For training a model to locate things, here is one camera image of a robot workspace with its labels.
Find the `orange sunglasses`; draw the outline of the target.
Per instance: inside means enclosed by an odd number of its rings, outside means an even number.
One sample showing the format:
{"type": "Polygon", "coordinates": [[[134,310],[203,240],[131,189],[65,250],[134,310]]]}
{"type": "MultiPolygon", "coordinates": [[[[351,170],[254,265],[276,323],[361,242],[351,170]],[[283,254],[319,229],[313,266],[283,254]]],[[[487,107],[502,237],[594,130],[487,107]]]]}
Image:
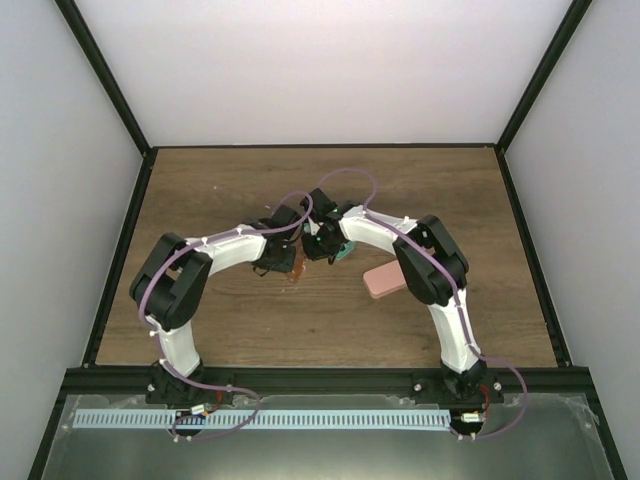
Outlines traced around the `orange sunglasses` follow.
{"type": "Polygon", "coordinates": [[[292,270],[286,274],[287,280],[292,284],[297,283],[305,269],[305,256],[303,254],[297,255],[292,270]]]}

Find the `pink glasses case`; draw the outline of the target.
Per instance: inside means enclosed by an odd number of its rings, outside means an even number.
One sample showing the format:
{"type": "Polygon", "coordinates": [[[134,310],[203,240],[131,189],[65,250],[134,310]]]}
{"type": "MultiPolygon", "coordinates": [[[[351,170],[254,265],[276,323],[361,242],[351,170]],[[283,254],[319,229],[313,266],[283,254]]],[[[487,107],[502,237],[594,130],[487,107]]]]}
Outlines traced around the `pink glasses case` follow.
{"type": "Polygon", "coordinates": [[[363,274],[363,282],[373,299],[380,299],[406,288],[406,281],[397,260],[363,274]]]}

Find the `grey glasses case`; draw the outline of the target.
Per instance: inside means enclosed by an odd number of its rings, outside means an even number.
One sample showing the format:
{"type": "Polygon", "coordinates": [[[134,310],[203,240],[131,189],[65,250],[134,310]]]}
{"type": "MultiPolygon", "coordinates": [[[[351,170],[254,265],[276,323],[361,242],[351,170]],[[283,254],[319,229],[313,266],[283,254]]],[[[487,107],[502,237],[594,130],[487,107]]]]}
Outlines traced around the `grey glasses case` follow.
{"type": "Polygon", "coordinates": [[[343,243],[336,255],[335,260],[340,261],[348,256],[355,249],[355,243],[353,241],[347,241],[343,243]]]}

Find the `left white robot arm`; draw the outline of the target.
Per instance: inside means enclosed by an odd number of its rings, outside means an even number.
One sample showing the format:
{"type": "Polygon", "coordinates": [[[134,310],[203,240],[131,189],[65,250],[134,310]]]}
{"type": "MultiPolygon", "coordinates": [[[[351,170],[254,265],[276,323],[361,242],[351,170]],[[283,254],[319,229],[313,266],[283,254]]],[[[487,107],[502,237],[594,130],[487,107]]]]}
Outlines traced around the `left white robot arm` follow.
{"type": "Polygon", "coordinates": [[[263,276],[294,271],[296,233],[310,212],[280,204],[269,217],[241,223],[201,238],[166,233],[134,278],[129,295],[159,350],[152,393],[165,403],[191,404],[201,396],[221,399],[220,388],[205,385],[192,319],[211,276],[248,264],[263,276]]]}

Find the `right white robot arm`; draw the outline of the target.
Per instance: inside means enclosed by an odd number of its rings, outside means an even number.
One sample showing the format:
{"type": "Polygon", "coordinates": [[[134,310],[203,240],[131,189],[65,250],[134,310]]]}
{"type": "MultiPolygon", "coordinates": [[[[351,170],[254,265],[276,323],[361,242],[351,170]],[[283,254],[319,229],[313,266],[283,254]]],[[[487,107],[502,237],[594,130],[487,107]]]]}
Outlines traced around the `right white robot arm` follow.
{"type": "Polygon", "coordinates": [[[300,205],[311,210],[302,236],[309,259],[334,261],[348,242],[396,257],[409,291],[428,307],[435,324],[445,393],[458,403],[471,400],[480,390],[484,364],[466,307],[469,264],[442,222],[433,215],[396,218],[352,202],[339,206],[319,188],[300,205]]]}

